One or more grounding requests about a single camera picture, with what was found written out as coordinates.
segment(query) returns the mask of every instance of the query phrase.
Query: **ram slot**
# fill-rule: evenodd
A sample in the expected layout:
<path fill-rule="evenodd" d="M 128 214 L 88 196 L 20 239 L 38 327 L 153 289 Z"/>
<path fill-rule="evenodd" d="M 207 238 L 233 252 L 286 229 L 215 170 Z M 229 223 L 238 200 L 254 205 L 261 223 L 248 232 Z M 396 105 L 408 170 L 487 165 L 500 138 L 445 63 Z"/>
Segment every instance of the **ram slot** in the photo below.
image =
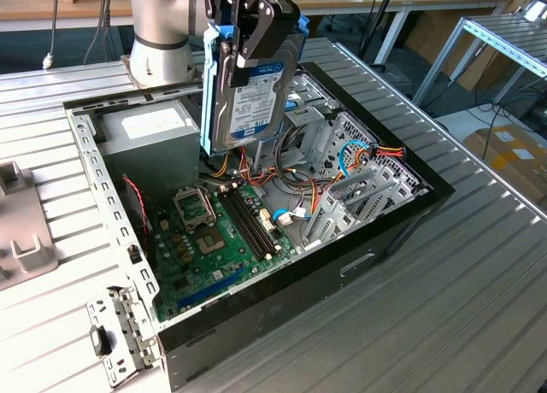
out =
<path fill-rule="evenodd" d="M 258 261 L 262 261 L 267 254 L 273 255 L 275 247 L 270 238 L 262 230 L 258 221 L 244 203 L 243 198 L 235 192 L 220 195 L 222 206 L 228 212 L 239 233 L 245 242 L 253 249 Z"/>
<path fill-rule="evenodd" d="M 250 226 L 256 233 L 256 235 L 258 235 L 264 249 L 267 251 L 267 253 L 273 255 L 275 253 L 275 246 L 272 243 L 272 240 L 264 231 L 264 228 L 262 227 L 260 222 L 258 222 L 256 217 L 249 211 L 249 206 L 245 203 L 244 199 L 237 192 L 234 192 L 233 198 L 237 209 L 241 209 L 243 211 L 242 214 L 244 215 L 244 217 L 250 219 Z"/>

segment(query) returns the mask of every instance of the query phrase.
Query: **green motherboard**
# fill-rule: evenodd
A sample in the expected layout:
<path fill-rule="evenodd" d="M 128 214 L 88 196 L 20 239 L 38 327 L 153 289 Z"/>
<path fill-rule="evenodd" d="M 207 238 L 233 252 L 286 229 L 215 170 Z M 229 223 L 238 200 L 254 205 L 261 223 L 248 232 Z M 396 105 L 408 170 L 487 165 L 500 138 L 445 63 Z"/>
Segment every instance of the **green motherboard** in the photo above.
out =
<path fill-rule="evenodd" d="M 282 230 L 261 217 L 266 211 L 252 186 L 230 189 L 233 192 L 227 196 L 199 188 L 196 195 L 178 200 L 176 207 L 171 202 L 150 215 L 156 252 L 153 271 L 160 285 L 154 303 L 160 321 L 170 320 L 296 254 Z M 187 222 L 211 215 L 213 222 L 209 219 L 196 226 Z"/>

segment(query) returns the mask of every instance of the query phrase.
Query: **hard drive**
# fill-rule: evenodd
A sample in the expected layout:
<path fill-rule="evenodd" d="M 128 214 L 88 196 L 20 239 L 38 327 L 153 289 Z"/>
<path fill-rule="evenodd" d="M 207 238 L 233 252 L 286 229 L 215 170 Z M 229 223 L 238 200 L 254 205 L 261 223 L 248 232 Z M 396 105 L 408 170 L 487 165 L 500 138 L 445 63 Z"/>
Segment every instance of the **hard drive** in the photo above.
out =
<path fill-rule="evenodd" d="M 210 113 L 203 111 L 202 146 L 208 154 L 219 154 L 279 132 L 287 90 L 304 40 L 302 33 L 289 35 L 272 58 L 258 60 L 256 67 L 250 70 L 248 85 L 234 88 L 227 81 L 231 42 L 221 41 L 218 53 L 213 52 L 213 58 L 218 58 L 216 64 L 210 61 L 208 64 L 211 55 L 207 55 L 206 47 L 203 92 L 216 100 Z M 215 84 L 208 89 L 211 80 Z"/>

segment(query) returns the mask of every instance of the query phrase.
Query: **red cable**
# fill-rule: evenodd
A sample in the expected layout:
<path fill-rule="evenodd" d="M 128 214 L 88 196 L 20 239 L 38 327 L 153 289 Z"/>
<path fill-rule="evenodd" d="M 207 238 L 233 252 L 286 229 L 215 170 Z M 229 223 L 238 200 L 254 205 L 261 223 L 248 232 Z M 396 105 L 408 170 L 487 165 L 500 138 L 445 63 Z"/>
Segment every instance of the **red cable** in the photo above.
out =
<path fill-rule="evenodd" d="M 140 203 L 140 211 L 143 214 L 143 229 L 144 229 L 144 242 L 146 243 L 146 237 L 148 236 L 148 227 L 146 226 L 146 211 L 144 210 L 144 201 L 143 196 L 140 193 L 140 190 L 137 186 L 131 181 L 128 177 L 123 177 L 123 180 L 126 181 L 135 191 L 135 194 L 138 198 L 138 203 Z"/>

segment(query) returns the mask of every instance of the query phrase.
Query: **slotted metal table surface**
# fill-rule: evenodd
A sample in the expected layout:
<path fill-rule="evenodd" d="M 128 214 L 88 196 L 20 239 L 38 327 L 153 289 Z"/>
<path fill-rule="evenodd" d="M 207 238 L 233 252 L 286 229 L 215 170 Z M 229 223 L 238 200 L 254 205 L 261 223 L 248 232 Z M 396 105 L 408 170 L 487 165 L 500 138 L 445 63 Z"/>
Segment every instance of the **slotted metal table surface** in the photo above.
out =
<path fill-rule="evenodd" d="M 547 378 L 545 215 L 342 46 L 309 40 L 303 59 L 456 193 L 390 260 L 182 391 L 536 391 Z M 131 89 L 121 63 L 0 77 L 0 158 L 32 169 L 62 261 L 0 292 L 3 391 L 109 391 L 85 302 L 123 272 L 61 102 Z M 158 369 L 123 391 L 168 391 L 167 377 Z"/>

